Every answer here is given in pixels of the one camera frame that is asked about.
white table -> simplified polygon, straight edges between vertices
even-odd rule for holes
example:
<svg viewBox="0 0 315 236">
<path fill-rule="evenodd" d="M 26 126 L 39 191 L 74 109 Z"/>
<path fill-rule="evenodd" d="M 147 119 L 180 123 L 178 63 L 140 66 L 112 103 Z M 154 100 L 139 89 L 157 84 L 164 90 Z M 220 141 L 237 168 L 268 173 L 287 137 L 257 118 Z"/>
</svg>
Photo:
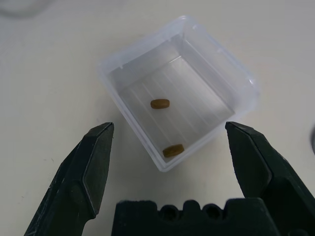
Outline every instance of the white table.
<svg viewBox="0 0 315 236">
<path fill-rule="evenodd" d="M 158 207 L 242 197 L 227 136 L 161 173 L 96 73 L 114 51 L 188 14 L 257 77 L 260 104 L 240 122 L 262 132 L 315 194 L 315 2 L 57 0 L 34 18 L 0 18 L 0 234 L 22 235 L 61 162 L 88 130 L 115 124 L 100 213 L 83 235 L 110 235 L 120 200 Z"/>
</svg>

black plastic part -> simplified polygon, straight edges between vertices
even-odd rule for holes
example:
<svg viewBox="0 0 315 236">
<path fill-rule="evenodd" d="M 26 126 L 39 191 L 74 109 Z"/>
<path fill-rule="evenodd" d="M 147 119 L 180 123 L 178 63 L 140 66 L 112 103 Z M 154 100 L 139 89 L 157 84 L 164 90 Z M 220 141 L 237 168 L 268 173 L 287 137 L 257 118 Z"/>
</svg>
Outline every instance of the black plastic part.
<svg viewBox="0 0 315 236">
<path fill-rule="evenodd" d="M 263 199 L 283 236 L 315 235 L 315 199 L 290 164 L 253 128 L 225 128 L 244 196 Z"/>
<path fill-rule="evenodd" d="M 114 124 L 91 129 L 61 163 L 25 236 L 80 236 L 99 212 Z"/>
<path fill-rule="evenodd" d="M 196 201 L 186 201 L 180 217 L 167 220 L 165 209 L 174 208 L 164 206 L 159 212 L 151 201 L 120 202 L 116 205 L 112 236 L 280 236 L 259 198 L 228 200 L 224 217 L 219 213 L 215 220 L 205 213 L 207 209 L 221 212 L 214 204 L 201 210 Z"/>
</svg>

pill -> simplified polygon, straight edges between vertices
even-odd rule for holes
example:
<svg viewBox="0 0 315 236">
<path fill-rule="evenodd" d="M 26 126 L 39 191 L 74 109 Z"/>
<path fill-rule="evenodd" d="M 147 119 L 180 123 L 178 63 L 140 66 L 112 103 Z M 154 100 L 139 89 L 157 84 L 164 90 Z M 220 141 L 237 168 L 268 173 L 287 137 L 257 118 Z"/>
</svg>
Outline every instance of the pill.
<svg viewBox="0 0 315 236">
<path fill-rule="evenodd" d="M 167 99 L 156 99 L 151 101 L 151 107 L 153 109 L 163 109 L 169 107 L 169 100 Z"/>
<path fill-rule="evenodd" d="M 173 157 L 184 151 L 184 147 L 182 144 L 176 144 L 173 146 L 169 146 L 163 150 L 163 155 L 165 157 Z"/>
</svg>

clear plastic box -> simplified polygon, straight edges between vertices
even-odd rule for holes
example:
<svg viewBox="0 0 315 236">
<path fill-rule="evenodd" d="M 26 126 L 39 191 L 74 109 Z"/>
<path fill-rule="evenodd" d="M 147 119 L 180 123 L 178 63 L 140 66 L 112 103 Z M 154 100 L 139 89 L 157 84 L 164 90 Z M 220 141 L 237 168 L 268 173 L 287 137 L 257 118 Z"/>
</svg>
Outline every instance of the clear plastic box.
<svg viewBox="0 0 315 236">
<path fill-rule="evenodd" d="M 160 171 L 166 172 L 209 142 L 227 120 L 258 98 L 250 73 L 205 29 L 182 16 L 99 65 L 118 108 Z M 170 107 L 152 109 L 154 99 Z M 165 158 L 162 151 L 183 144 Z"/>
</svg>

white surface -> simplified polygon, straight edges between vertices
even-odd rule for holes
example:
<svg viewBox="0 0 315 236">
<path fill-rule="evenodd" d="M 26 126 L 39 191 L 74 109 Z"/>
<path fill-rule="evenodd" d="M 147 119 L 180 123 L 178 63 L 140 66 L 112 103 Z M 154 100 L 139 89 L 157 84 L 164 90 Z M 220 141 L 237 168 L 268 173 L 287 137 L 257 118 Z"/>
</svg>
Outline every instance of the white surface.
<svg viewBox="0 0 315 236">
<path fill-rule="evenodd" d="M 315 194 L 315 2 L 57 0 L 33 19 L 0 18 L 1 235 L 25 232 L 60 163 L 106 121 L 115 123 L 110 172 L 83 235 L 110 235 L 122 199 L 181 208 L 242 197 L 224 132 L 161 173 L 97 77 L 101 58 L 183 14 L 258 78 L 260 104 L 241 122 L 265 134 Z"/>
<path fill-rule="evenodd" d="M 189 16 L 111 55 L 100 79 L 160 171 L 194 154 L 257 103 L 251 74 Z M 150 102 L 170 100 L 167 109 Z M 163 150 L 185 150 L 165 158 Z"/>
</svg>

